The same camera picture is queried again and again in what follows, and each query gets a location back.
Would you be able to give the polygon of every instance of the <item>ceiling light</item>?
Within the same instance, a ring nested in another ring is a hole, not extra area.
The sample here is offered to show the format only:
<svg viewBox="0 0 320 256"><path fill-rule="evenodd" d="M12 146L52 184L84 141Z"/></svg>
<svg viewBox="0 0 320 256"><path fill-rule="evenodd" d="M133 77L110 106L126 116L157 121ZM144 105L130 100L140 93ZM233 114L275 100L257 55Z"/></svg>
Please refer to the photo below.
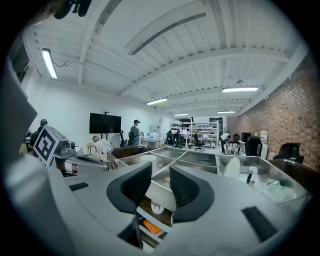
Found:
<svg viewBox="0 0 320 256"><path fill-rule="evenodd" d="M237 88L224 88L223 93L231 92L252 92L258 90L258 87L237 87Z"/></svg>
<svg viewBox="0 0 320 256"><path fill-rule="evenodd" d="M51 56L50 49L43 48L42 49L42 56L43 56L44 62L46 64L46 68L48 69L51 77L54 79L57 79L58 77L57 77L57 73L56 73L56 70L54 67L54 62L53 62L53 59Z"/></svg>
<svg viewBox="0 0 320 256"><path fill-rule="evenodd" d="M236 113L235 111L220 111L217 114L228 114L228 113Z"/></svg>
<svg viewBox="0 0 320 256"><path fill-rule="evenodd" d="M156 104L156 103L160 103L160 102L166 102L167 100L168 100L167 98L162 98L162 99L148 102L147 105L152 105L152 104Z"/></svg>

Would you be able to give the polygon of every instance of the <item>television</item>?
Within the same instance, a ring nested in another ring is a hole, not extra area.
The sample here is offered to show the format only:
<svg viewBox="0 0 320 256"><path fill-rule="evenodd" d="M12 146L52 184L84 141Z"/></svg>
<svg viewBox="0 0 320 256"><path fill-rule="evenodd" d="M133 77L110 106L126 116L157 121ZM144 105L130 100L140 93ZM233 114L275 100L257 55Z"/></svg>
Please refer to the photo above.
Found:
<svg viewBox="0 0 320 256"><path fill-rule="evenodd" d="M121 131L121 116L90 113L90 134L117 134Z"/></svg>

